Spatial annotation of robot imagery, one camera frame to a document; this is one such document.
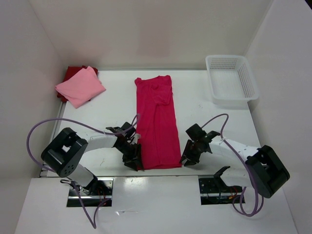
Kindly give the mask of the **magenta t shirt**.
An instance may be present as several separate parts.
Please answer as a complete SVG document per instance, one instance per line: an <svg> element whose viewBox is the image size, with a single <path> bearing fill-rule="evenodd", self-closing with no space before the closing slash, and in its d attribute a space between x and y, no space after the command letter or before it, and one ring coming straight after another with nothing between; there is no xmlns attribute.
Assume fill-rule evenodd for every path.
<svg viewBox="0 0 312 234"><path fill-rule="evenodd" d="M136 111L142 164L145 170L182 166L172 80L169 75L137 78Z"/></svg>

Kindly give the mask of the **light pink t shirt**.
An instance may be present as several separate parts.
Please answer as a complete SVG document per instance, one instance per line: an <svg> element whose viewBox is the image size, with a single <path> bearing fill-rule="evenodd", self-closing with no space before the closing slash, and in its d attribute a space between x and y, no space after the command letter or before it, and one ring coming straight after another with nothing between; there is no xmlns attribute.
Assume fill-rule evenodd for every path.
<svg viewBox="0 0 312 234"><path fill-rule="evenodd" d="M55 86L59 95L69 101L76 109L92 98L106 91L98 79L98 71L91 66L68 67L72 76Z"/></svg>

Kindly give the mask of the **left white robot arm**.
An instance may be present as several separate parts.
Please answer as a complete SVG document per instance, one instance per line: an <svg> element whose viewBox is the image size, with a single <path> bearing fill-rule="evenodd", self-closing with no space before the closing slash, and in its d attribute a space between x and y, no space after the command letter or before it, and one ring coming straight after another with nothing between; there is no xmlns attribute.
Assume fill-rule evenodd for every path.
<svg viewBox="0 0 312 234"><path fill-rule="evenodd" d="M87 195L96 195L104 184L80 164L84 153L102 148L116 148L123 164L135 171L143 169L140 138L136 129L126 122L122 127L107 127L108 133L85 140L71 128L64 128L43 150L41 159L61 178L68 178Z"/></svg>

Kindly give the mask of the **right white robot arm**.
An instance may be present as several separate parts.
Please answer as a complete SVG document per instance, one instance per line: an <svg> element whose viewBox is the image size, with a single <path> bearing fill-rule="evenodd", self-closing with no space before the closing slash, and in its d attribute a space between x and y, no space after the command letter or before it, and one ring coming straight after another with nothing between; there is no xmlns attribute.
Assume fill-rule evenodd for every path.
<svg viewBox="0 0 312 234"><path fill-rule="evenodd" d="M185 166L196 165L204 153L219 159L237 159L243 164L242 169L225 165L214 174L214 186L220 192L232 186L253 187L259 195L271 198L290 179L284 164L267 145L257 148L220 136L205 136L187 141L181 161Z"/></svg>

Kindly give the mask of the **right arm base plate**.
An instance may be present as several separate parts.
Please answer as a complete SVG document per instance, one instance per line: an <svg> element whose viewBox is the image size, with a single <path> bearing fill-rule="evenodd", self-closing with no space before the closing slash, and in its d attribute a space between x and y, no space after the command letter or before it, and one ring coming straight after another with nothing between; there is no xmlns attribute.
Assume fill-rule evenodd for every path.
<svg viewBox="0 0 312 234"><path fill-rule="evenodd" d="M240 186L221 188L213 177L199 177L198 183L201 205L239 203L242 193Z"/></svg>

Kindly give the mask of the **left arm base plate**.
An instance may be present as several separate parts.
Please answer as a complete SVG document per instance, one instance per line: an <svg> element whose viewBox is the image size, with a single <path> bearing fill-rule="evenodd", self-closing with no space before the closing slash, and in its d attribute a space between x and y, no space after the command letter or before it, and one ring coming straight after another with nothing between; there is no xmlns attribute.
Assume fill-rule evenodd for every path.
<svg viewBox="0 0 312 234"><path fill-rule="evenodd" d="M68 180L64 180L62 183L68 183L70 185L66 207L81 207L78 196L81 197L85 207L97 207L104 201L102 207L112 206L113 177L99 177L95 185L90 188L82 187L75 182L78 192Z"/></svg>

